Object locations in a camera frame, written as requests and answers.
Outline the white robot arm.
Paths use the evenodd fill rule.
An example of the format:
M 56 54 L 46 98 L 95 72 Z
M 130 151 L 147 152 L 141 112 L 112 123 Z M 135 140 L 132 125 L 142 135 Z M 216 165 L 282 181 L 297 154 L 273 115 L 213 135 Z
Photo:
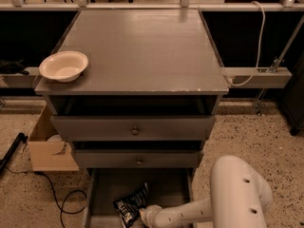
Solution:
M 246 161 L 218 158 L 210 174 L 210 196 L 184 205 L 150 205 L 140 211 L 148 228 L 184 228 L 212 222 L 213 228 L 267 228 L 264 214 L 273 202 L 268 182 Z

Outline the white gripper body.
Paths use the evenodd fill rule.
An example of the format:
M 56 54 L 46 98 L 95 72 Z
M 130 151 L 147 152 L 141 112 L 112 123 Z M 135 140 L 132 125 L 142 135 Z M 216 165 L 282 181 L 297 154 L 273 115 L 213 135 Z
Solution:
M 142 222 L 148 228 L 155 228 L 156 227 L 156 216 L 158 215 L 158 213 L 161 210 L 162 210 L 162 208 L 159 205 L 147 206 L 144 211 L 144 218 L 142 219 Z

